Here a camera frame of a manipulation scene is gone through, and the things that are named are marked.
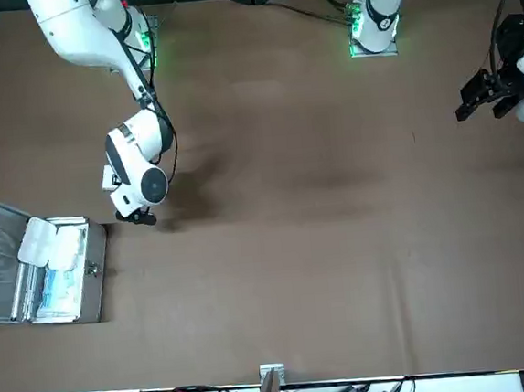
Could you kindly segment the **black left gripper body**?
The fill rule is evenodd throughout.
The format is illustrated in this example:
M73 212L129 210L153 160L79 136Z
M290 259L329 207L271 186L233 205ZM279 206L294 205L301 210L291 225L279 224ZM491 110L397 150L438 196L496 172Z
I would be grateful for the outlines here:
M524 51L524 15L508 14L498 26L492 47L490 60L496 94L523 90L524 75L517 63Z

